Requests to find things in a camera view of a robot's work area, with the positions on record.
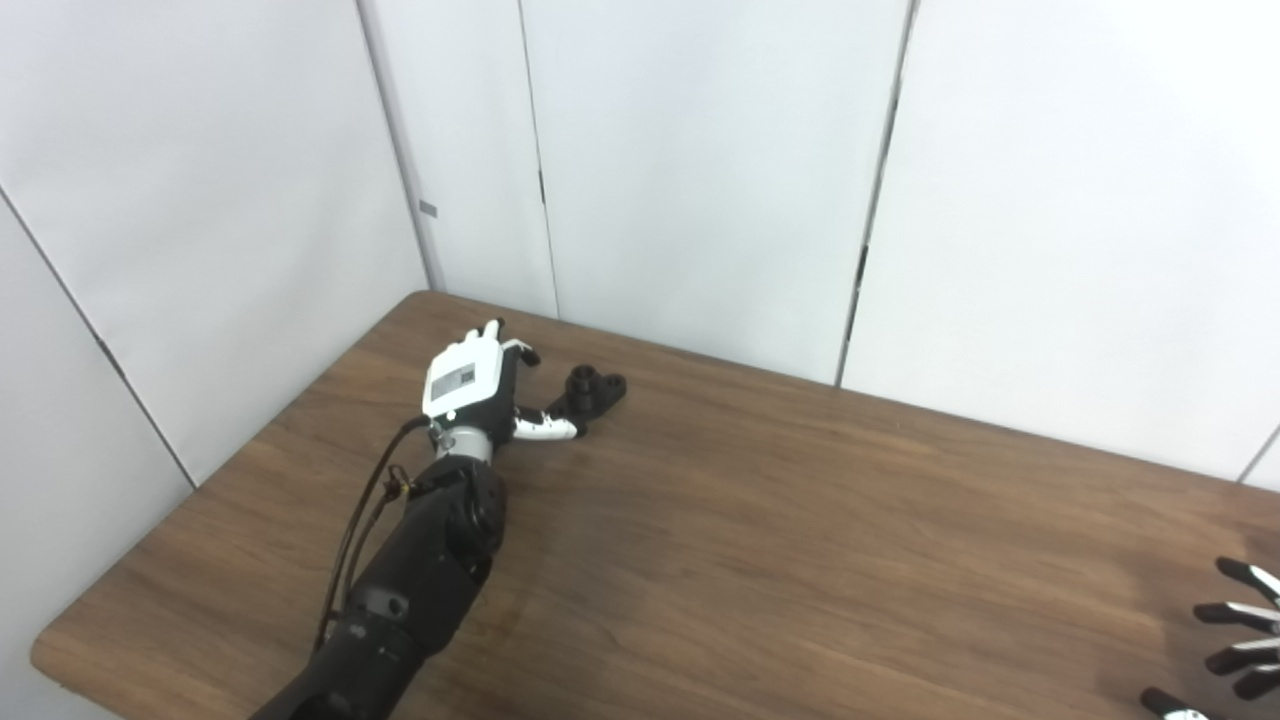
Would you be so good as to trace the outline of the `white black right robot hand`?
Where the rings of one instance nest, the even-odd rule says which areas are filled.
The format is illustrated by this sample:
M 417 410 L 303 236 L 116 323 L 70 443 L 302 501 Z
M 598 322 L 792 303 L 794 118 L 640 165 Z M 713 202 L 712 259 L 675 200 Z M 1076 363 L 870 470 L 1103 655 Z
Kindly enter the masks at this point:
M 1279 687 L 1279 579 L 1254 564 L 1235 559 L 1219 557 L 1215 566 L 1220 574 L 1248 585 L 1267 602 L 1265 607 L 1228 601 L 1193 607 L 1193 615 L 1203 624 L 1248 626 L 1262 634 L 1258 639 L 1226 646 L 1204 660 L 1204 667 L 1215 676 L 1236 674 L 1233 693 L 1239 700 L 1254 701 Z

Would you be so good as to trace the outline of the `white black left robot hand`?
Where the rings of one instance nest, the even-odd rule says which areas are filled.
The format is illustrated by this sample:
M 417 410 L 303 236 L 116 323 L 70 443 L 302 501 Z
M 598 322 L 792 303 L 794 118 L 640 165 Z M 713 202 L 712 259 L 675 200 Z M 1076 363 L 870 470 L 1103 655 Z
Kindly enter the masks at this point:
M 538 366 L 540 354 L 521 340 L 503 340 L 506 322 L 490 319 L 448 345 L 430 363 L 422 415 L 439 425 L 452 454 L 477 456 L 517 441 L 566 441 L 588 433 L 585 424 L 548 410 L 516 404 L 518 368 Z

